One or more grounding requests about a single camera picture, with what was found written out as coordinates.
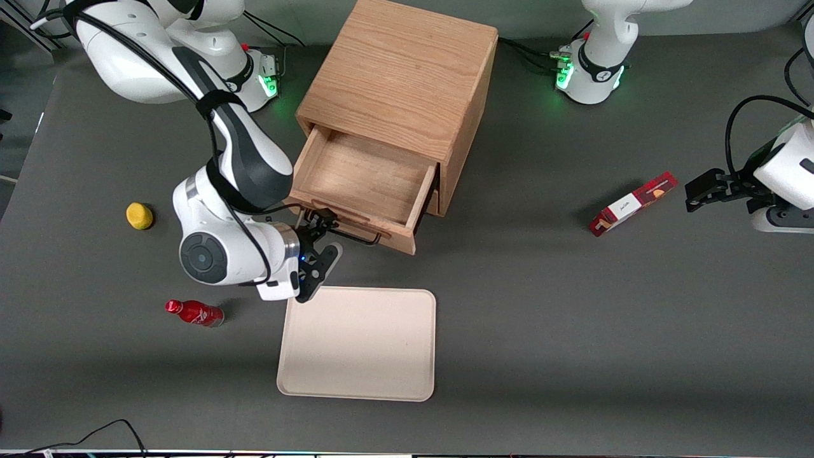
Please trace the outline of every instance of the bottle cap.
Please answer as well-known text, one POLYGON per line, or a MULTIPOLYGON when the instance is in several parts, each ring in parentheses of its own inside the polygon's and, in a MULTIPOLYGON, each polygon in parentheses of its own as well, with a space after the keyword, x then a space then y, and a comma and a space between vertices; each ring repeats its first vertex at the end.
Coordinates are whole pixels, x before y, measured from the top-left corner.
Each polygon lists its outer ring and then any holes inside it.
POLYGON ((181 303, 181 301, 177 301, 175 299, 170 299, 169 301, 167 301, 167 305, 164 306, 164 309, 166 311, 175 314, 181 313, 181 309, 183 308, 184 305, 181 303))

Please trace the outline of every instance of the open drawer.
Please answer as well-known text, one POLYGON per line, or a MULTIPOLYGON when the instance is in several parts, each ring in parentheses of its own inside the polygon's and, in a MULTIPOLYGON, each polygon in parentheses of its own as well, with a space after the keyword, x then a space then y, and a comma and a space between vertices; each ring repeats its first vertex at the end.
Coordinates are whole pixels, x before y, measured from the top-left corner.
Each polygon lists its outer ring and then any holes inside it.
POLYGON ((287 203, 337 214, 339 229, 415 254, 415 232, 437 188, 438 164, 413 152, 315 125, 287 203))

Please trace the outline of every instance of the red box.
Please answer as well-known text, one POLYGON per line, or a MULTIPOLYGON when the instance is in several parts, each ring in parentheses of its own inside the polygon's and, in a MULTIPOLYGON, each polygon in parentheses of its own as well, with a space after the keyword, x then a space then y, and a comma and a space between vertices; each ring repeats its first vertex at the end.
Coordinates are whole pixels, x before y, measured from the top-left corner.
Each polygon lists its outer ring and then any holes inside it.
POLYGON ((670 172, 660 174, 636 191, 627 194, 599 212, 599 215, 591 222, 591 232, 597 237, 601 236, 617 227, 624 220, 632 217, 639 210, 644 209, 647 205, 664 197, 667 192, 676 186, 678 186, 678 180, 670 172))

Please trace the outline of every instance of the wood grain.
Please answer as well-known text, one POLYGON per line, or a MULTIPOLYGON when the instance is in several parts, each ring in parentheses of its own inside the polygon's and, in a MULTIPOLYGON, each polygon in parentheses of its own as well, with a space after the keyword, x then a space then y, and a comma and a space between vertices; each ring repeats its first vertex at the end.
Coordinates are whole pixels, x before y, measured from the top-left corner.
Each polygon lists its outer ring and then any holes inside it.
POLYGON ((486 25, 359 0, 297 117, 445 163, 496 39, 486 25))
POLYGON ((480 77, 477 87, 472 90, 469 107, 466 109, 464 122, 460 125, 453 141, 452 151, 449 153, 449 161, 441 166, 441 176, 439 183, 439 216, 444 216, 449 209, 458 179, 461 177, 463 165, 469 156, 472 142, 480 126, 480 119, 484 115, 486 106, 486 94, 488 93, 489 81, 492 76, 492 64, 495 60, 495 50, 497 48, 497 37, 492 52, 484 61, 484 66, 480 70, 480 77))
POLYGON ((414 230, 437 164, 400 148, 315 126, 287 203, 327 207, 339 220, 415 253, 414 230))
POLYGON ((367 238, 415 252, 443 216, 484 112, 497 30, 385 0, 358 0, 296 118, 309 135, 292 201, 327 204, 367 238), (440 167, 437 189, 431 189, 440 167))

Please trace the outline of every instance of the yellow sponge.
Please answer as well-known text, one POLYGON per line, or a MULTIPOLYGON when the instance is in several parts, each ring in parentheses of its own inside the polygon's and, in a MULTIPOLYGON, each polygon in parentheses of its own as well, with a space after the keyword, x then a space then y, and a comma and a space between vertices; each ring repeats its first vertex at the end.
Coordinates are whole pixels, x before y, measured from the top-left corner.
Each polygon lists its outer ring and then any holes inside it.
POLYGON ((153 223, 152 212, 144 204, 134 202, 127 207, 127 222, 139 231, 149 229, 153 223))

